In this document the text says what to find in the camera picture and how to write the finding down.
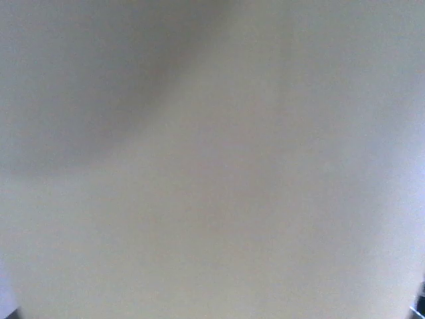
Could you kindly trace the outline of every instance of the white wall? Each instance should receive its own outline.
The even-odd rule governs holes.
[[[241,1],[119,145],[49,173],[9,163],[0,250],[27,318],[404,318],[424,15]]]

